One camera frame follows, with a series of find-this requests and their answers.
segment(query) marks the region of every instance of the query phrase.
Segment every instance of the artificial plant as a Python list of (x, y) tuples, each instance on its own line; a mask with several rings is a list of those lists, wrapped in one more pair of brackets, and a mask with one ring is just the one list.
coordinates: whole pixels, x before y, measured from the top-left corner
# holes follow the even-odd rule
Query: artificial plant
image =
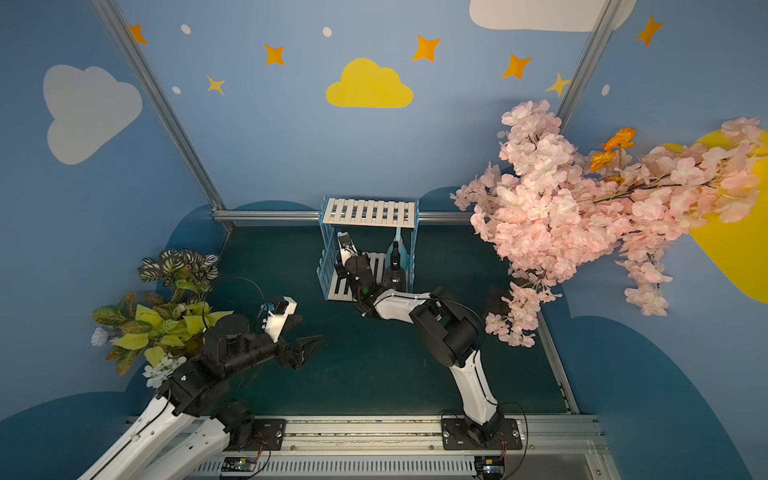
[(489, 313), (486, 332), (511, 346), (532, 346), (542, 302), (576, 269), (619, 248), (637, 288), (624, 291), (644, 315), (666, 315), (661, 257), (673, 241), (708, 223), (744, 218), (756, 203), (752, 172), (763, 131), (756, 118), (723, 123), (723, 147), (660, 146), (634, 160), (635, 130), (622, 128), (584, 156), (560, 135), (549, 103), (527, 102), (502, 116), (510, 129), (499, 157), (515, 174), (488, 165), (452, 198), (462, 210), (475, 204), (472, 226), (509, 260), (507, 316)]
[(161, 280), (170, 288), (170, 298), (159, 293), (142, 293), (137, 302), (134, 292), (117, 305), (93, 312), (97, 327), (91, 338), (96, 346), (111, 343), (106, 360), (117, 360), (116, 369), (124, 375), (141, 353), (150, 363), (144, 376), (148, 386), (159, 386), (186, 358), (202, 347), (202, 332), (228, 312), (211, 312), (205, 297), (219, 271), (217, 255), (182, 248), (164, 250), (159, 260), (145, 258), (139, 267), (143, 282)]

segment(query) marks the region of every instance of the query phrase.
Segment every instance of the metal frame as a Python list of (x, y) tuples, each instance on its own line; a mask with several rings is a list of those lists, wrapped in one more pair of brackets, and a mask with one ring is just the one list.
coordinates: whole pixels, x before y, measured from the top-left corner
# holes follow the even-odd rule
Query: metal frame
[[(217, 222), (243, 222), (251, 225), (306, 224), (317, 225), (318, 210), (214, 210)], [(419, 222), (430, 225), (465, 225), (472, 212), (419, 211)]]
[[(165, 96), (160, 82), (149, 65), (149, 61), (144, 57), (144, 53), (131, 35), (123, 12), (121, 12), (117, 2), (115, 0), (91, 0), (91, 3), (112, 35), (114, 42), (118, 44), (120, 52), (149, 97), (150, 102), (163, 121), (168, 134), (179, 149), (181, 157), (192, 171), (192, 175), (200, 185), (200, 189), (205, 194), (208, 202), (214, 210), (226, 210), (227, 206), (224, 205), (224, 200), (219, 195), (214, 182), (203, 165), (203, 161), (192, 145), (192, 141), (187, 136), (187, 132), (181, 126), (179, 118), (174, 113), (174, 109)], [(227, 231), (232, 230), (233, 224), (231, 222), (223, 221), (222, 223), (227, 228)]]
[(576, 69), (574, 69), (574, 73), (571, 76), (571, 83), (568, 85), (568, 89), (558, 105), (556, 115), (563, 120), (560, 126), (561, 132), (568, 126), (568, 122), (576, 110), (576, 105), (581, 99), (581, 94), (584, 93), (584, 88), (592, 76), (592, 71), (594, 71), (595, 65), (598, 64), (598, 60), (600, 60), (600, 56), (603, 54), (605, 44), (607, 44), (608, 38), (613, 31), (614, 17), (622, 1), (606, 0), (600, 16), (592, 28), (592, 33), (590, 33), (587, 39), (587, 44), (584, 46), (581, 57), (576, 63)]
[(541, 312), (538, 312), (536, 316), (538, 317), (538, 328), (536, 329), (538, 339), (547, 354), (547, 360), (549, 361), (550, 368), (552, 368), (554, 379), (558, 381), (558, 386), (560, 387), (560, 391), (563, 394), (563, 400), (565, 401), (565, 408), (568, 409), (569, 413), (578, 414), (580, 412), (576, 405), (576, 398), (574, 397), (573, 390), (571, 390), (571, 384), (568, 382), (568, 376), (565, 375), (565, 369), (560, 361), (558, 349), (554, 346), (554, 340), (549, 333), (547, 323), (544, 321), (544, 316)]
[[(594, 415), (506, 415), (518, 421), (526, 455), (584, 455), (594, 478), (619, 480), (601, 425)], [(440, 415), (296, 415), (286, 416), (281, 450), (272, 459), (282, 462), (356, 459), (455, 459), (464, 455), (498, 455), (498, 450), (446, 451), (442, 448)], [(167, 447), (182, 443), (203, 420), (197, 420)], [(509, 450), (519, 457), (522, 450)], [(222, 452), (198, 470), (208, 472), (226, 456), (256, 456), (256, 452)]]

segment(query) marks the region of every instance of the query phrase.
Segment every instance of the pink cherry blossom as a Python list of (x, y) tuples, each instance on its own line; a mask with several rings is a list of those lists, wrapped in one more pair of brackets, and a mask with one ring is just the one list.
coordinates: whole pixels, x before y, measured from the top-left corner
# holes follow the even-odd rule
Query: pink cherry blossom
[(723, 222), (744, 218), (757, 199), (759, 178), (752, 172), (761, 145), (757, 119), (723, 124), (731, 139), (724, 147), (683, 146), (680, 153), (656, 147), (633, 159), (619, 149), (598, 174), (560, 135), (560, 119), (549, 104), (526, 102), (502, 116), (506, 142), (499, 158), (515, 175), (488, 165), (483, 175), (451, 195), (466, 210), (475, 232), (509, 260), (509, 308), (489, 313), (487, 333), (510, 346), (532, 346), (541, 304), (554, 301), (551, 288), (577, 268), (619, 248), (617, 262), (637, 283), (626, 289), (629, 303), (644, 315), (666, 315), (660, 286), (670, 282), (660, 259), (673, 241), (707, 223), (716, 213)]

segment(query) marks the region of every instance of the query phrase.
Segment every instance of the black bottle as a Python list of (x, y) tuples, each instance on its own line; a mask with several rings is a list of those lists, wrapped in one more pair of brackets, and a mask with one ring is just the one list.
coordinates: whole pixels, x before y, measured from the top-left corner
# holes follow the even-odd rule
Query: black bottle
[(382, 284), (386, 289), (393, 288), (398, 292), (406, 291), (406, 271), (400, 266), (400, 252), (397, 248), (397, 241), (392, 242), (392, 253), (389, 255), (389, 266), (384, 270)]

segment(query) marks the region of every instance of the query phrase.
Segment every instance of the yellow cloud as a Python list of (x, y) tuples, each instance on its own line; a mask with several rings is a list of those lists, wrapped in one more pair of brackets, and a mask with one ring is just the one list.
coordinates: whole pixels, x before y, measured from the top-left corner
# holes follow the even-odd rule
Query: yellow cloud
[(401, 108), (411, 103), (413, 91), (391, 68), (357, 58), (344, 67), (341, 81), (328, 87), (326, 99), (337, 107)]
[[(753, 170), (760, 177), (758, 188), (761, 193), (750, 214), (735, 223), (722, 223), (716, 214), (711, 214), (707, 225), (692, 230), (690, 234), (742, 293), (758, 302), (768, 303), (768, 255), (765, 248), (768, 238), (768, 133), (764, 131), (760, 140), (764, 146), (750, 152), (751, 156), (762, 157)], [(728, 147), (730, 139), (722, 132), (714, 131), (697, 142), (710, 148)], [(676, 144), (665, 147), (682, 151), (682, 147)]]

